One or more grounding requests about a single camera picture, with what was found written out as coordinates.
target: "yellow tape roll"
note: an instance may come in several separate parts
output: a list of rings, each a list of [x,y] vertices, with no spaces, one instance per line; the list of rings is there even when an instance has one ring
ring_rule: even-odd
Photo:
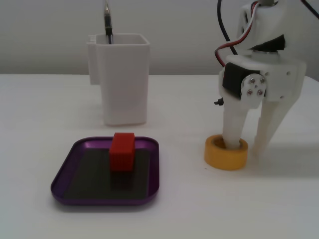
[[[248,143],[240,139],[240,149],[226,149],[222,135],[211,136],[205,144],[205,161],[210,166],[222,170],[238,170],[246,166]]]

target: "red wire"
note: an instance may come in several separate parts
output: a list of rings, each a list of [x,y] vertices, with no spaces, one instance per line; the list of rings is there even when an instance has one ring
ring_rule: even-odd
[[[255,4],[253,5],[253,11],[255,9],[255,6],[258,4],[258,2],[255,2]],[[248,28],[248,30],[246,31],[245,35],[238,39],[237,41],[234,41],[234,42],[228,42],[228,43],[225,43],[223,45],[221,45],[220,47],[218,47],[216,50],[215,50],[215,56],[217,58],[217,60],[219,61],[219,63],[222,65],[222,67],[224,67],[226,64],[224,63],[224,61],[221,59],[218,51],[221,50],[221,49],[224,49],[224,48],[227,48],[227,47],[230,47],[230,46],[236,46],[240,43],[242,43],[246,37],[248,36],[250,30],[251,30],[251,27],[252,27],[253,24],[250,25],[250,27]]]

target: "white wire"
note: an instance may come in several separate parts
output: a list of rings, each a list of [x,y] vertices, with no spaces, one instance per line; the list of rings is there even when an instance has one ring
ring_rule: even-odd
[[[248,29],[250,28],[250,26],[253,24],[253,21],[255,20],[257,8],[259,8],[259,3],[255,5],[255,8],[254,8],[254,10],[253,10],[253,15],[251,16],[251,19],[250,19],[250,21],[249,21],[249,24],[248,24],[248,26],[246,27],[246,30],[244,31],[244,33],[243,33],[238,39],[233,40],[233,41],[228,41],[227,44],[229,44],[229,43],[234,43],[234,42],[236,42],[236,41],[239,41],[240,39],[242,39],[242,38],[245,36],[245,34],[247,33]]]

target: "cable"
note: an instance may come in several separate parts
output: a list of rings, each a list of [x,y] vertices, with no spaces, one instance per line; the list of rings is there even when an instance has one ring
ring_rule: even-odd
[[[301,2],[319,19],[319,13],[306,0],[301,0]]]
[[[259,7],[258,2],[255,2],[255,4],[253,5],[253,14],[252,14],[252,17],[251,17],[251,19],[249,21],[248,27],[246,28],[246,30],[244,31],[244,33],[241,36],[237,40],[227,42],[227,43],[221,45],[220,47],[218,47],[215,50],[215,56],[216,56],[218,62],[222,65],[222,67],[224,67],[226,64],[224,63],[224,61],[219,56],[218,51],[220,49],[224,49],[224,48],[227,48],[227,47],[238,45],[238,44],[240,44],[241,42],[243,42],[246,39],[246,37],[248,36],[248,34],[249,34],[250,30],[251,30],[251,27],[253,25],[253,20],[254,20],[254,18],[256,16],[256,10],[257,10],[258,7]]]
[[[228,34],[227,34],[227,32],[226,32],[226,29],[225,29],[225,27],[224,27],[224,24],[223,24],[223,20],[222,20],[222,18],[221,18],[221,1],[222,1],[222,0],[218,0],[218,2],[217,2],[217,18],[218,18],[218,23],[219,23],[221,32],[223,33],[223,35],[224,35],[226,41],[230,41],[229,36],[228,36]],[[232,53],[233,53],[234,55],[238,55],[237,51],[235,50],[235,47],[231,46],[230,49],[231,49],[231,51],[232,51]]]

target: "white cup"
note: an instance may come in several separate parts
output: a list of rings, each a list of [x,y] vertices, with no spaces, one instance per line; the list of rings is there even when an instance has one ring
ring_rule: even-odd
[[[150,43],[140,34],[91,35],[87,42],[91,84],[100,84],[106,125],[147,119]]]

